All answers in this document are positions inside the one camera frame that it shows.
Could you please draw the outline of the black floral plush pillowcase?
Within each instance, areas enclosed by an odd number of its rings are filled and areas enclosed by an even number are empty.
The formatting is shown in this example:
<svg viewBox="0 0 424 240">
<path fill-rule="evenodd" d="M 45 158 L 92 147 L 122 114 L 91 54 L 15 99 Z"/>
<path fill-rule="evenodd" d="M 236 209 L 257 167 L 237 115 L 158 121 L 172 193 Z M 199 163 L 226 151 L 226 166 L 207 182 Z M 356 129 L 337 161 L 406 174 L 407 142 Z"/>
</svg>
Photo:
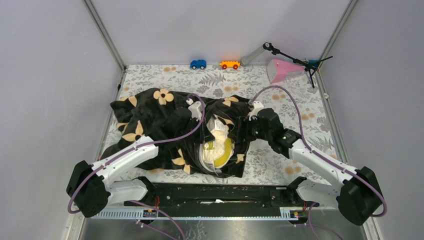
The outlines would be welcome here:
<svg viewBox="0 0 424 240">
<path fill-rule="evenodd" d="M 106 148 L 100 158 L 104 159 L 111 153 L 114 154 L 126 147 L 127 140 L 135 140 L 135 134 L 141 134 L 146 130 L 147 122 L 165 120 L 177 108 L 188 108 L 189 105 L 186 102 L 188 99 L 197 100 L 187 92 L 150 88 L 134 96 L 124 97 L 110 103 L 117 120 L 116 128 L 121 132 L 121 138 L 117 143 Z M 219 119 L 228 126 L 228 132 L 230 132 L 235 127 L 238 117 L 249 115 L 249 100 L 238 95 L 226 98 L 203 97 L 202 100 L 205 103 L 204 124 L 193 137 L 184 140 L 178 147 L 184 165 L 175 170 L 182 170 L 189 175 L 200 173 L 218 178 L 242 177 L 246 153 L 250 146 L 248 142 L 233 143 L 233 155 L 229 162 L 217 172 L 207 171 L 202 166 L 199 159 L 199 148 L 212 137 L 206 126 L 211 118 Z"/>
</svg>

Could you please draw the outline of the white quilted pillow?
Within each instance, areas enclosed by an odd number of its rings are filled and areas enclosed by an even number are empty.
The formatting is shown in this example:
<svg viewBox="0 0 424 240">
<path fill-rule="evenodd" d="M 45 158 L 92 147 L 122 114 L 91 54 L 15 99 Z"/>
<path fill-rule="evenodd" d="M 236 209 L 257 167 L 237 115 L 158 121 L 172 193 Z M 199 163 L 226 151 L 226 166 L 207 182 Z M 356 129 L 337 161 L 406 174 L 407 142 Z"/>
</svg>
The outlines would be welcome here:
<svg viewBox="0 0 424 240">
<path fill-rule="evenodd" d="M 216 173 L 234 154 L 234 143 L 228 137 L 229 127 L 218 118 L 212 117 L 206 127 L 214 139 L 199 147 L 199 160 L 207 171 Z"/>
</svg>

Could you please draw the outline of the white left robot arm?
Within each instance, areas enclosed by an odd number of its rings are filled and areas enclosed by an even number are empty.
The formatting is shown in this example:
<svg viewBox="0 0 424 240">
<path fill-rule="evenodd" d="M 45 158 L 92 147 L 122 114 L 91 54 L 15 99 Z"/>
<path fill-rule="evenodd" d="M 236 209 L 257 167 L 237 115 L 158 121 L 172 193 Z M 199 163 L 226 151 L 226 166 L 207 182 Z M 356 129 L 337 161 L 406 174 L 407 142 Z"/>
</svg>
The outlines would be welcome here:
<svg viewBox="0 0 424 240">
<path fill-rule="evenodd" d="M 66 188 L 70 197 L 67 211 L 90 218 L 116 203 L 152 204 L 155 192 L 146 182 L 139 178 L 121 181 L 120 177 L 134 168 L 182 168 L 185 163 L 178 147 L 199 131 L 203 119 L 199 108 L 178 108 L 167 119 L 148 121 L 145 131 L 135 134 L 135 140 L 127 140 L 122 150 L 92 164 L 85 160 L 77 163 Z"/>
</svg>

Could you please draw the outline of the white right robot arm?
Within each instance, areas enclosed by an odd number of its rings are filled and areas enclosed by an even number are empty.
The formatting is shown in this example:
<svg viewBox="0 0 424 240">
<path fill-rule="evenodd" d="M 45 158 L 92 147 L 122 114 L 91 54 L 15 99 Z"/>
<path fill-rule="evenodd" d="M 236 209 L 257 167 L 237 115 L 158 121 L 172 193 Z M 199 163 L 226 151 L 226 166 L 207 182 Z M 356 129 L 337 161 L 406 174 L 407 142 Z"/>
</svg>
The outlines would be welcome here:
<svg viewBox="0 0 424 240">
<path fill-rule="evenodd" d="M 236 142 L 263 140 L 272 150 L 295 160 L 328 183 L 316 183 L 298 177 L 289 186 L 287 201 L 299 206 L 304 201 L 339 210 L 354 225 L 361 226 L 386 203 L 375 173 L 368 167 L 355 168 L 337 161 L 309 145 L 300 133 L 285 128 L 271 108 L 254 110 L 249 116 L 236 118 L 229 136 Z"/>
</svg>

